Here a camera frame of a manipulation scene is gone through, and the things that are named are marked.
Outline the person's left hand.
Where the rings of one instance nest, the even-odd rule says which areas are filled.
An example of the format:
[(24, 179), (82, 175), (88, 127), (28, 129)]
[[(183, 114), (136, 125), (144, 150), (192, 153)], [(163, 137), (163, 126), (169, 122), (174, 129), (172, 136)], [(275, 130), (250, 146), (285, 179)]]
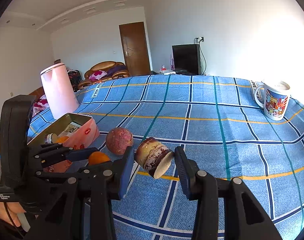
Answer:
[(17, 216), (20, 213), (25, 213), (25, 210), (22, 208), (22, 206), (19, 203), (0, 202), (0, 219), (1, 220), (4, 220), (5, 222), (12, 224), (12, 222), (8, 216), (8, 214), (9, 214), (11, 216), (11, 219), (14, 222), (15, 226), (20, 227), (21, 223)]

